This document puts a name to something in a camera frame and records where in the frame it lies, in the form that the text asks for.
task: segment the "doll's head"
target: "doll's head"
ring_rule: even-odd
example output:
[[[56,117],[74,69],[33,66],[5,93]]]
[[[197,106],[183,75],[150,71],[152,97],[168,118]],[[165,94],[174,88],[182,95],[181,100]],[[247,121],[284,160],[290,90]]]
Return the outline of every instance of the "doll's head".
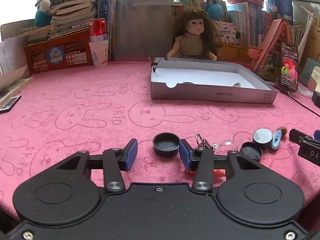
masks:
[[[173,36],[183,35],[185,32],[201,35],[204,53],[211,51],[217,55],[217,44],[215,43],[218,33],[209,19],[207,12],[202,9],[184,10],[173,25]]]

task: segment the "smartphone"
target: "smartphone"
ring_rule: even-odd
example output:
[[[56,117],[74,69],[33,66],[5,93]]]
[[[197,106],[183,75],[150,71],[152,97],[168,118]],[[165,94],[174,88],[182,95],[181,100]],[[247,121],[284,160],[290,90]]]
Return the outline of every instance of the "smartphone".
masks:
[[[281,73],[279,87],[291,92],[298,90],[298,49],[288,43],[281,43]]]

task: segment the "brown hair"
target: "brown hair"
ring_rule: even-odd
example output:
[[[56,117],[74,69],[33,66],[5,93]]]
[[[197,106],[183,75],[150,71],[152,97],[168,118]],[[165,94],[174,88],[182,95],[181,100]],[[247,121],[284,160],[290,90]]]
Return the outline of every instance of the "brown hair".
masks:
[[[218,32],[213,25],[213,21],[209,18],[207,12],[202,9],[187,9],[184,10],[173,24],[174,38],[183,35],[186,32],[186,25],[188,21],[203,19],[204,32],[201,34],[203,44],[203,55],[206,58],[206,53],[211,51],[217,56],[217,37]]]

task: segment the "box with pencil illustrations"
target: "box with pencil illustrations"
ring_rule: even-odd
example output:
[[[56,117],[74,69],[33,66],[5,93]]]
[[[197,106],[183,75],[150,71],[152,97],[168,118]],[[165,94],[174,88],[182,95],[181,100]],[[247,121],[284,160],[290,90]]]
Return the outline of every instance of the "box with pencil illustrations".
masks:
[[[233,23],[225,23],[219,21],[213,21],[213,25],[218,31],[221,42],[237,44],[236,39],[236,25]]]

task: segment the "table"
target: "table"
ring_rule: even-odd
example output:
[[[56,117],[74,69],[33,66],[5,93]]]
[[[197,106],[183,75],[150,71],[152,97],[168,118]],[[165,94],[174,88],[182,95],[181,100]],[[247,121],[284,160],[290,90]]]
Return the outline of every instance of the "table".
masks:
[[[12,217],[15,188],[78,150],[102,154],[138,140],[133,168],[124,172],[130,182],[192,181],[179,155],[158,157],[153,137],[173,132],[196,146],[200,133],[210,143],[234,141],[238,147],[252,140],[261,127],[279,126],[313,135],[320,118],[278,92],[273,105],[189,100],[151,100],[151,68],[145,62],[109,63],[94,69],[78,67],[36,74],[14,108],[0,116],[0,205]],[[313,111],[310,97],[296,98]],[[300,158],[298,145],[288,136],[277,151],[266,150],[261,163],[297,183],[305,204],[320,193],[320,167]],[[92,171],[92,180],[103,186],[102,171]],[[217,178],[220,185],[224,178]]]

